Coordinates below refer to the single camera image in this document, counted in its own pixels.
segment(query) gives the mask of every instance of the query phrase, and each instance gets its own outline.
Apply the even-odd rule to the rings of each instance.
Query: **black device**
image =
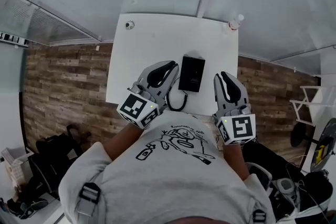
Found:
[[[201,87],[205,60],[202,57],[194,58],[183,56],[179,90],[199,92]]]

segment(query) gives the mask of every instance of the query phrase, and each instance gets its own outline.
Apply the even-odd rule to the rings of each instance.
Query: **strap buckle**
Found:
[[[260,209],[253,212],[253,223],[266,223],[266,213]]]
[[[100,188],[95,183],[85,183],[80,191],[78,213],[92,217],[94,208],[99,201]]]

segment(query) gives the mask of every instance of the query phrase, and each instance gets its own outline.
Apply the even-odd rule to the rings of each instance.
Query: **white table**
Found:
[[[127,30],[125,24],[134,21]],[[164,14],[121,14],[115,34],[107,84],[106,101],[121,103],[125,91],[141,71],[160,61],[174,60],[182,66],[184,54],[197,53],[205,59],[200,91],[188,92],[183,112],[212,115],[217,111],[213,79],[216,73],[237,76],[238,32],[224,34],[226,23],[195,17]],[[171,105],[179,108],[184,93],[178,81],[170,93]]]

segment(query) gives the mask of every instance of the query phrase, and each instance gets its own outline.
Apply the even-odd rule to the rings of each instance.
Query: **white box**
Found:
[[[126,100],[118,105],[117,111],[125,120],[142,129],[160,115],[156,103],[131,91],[128,91]]]
[[[217,128],[225,145],[246,143],[256,137],[254,114],[221,117]]]

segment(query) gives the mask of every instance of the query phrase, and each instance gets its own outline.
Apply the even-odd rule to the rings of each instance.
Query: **backpack strap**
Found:
[[[103,173],[100,173],[93,182],[86,182],[80,191],[79,206],[77,207],[78,223],[99,223],[100,185]]]

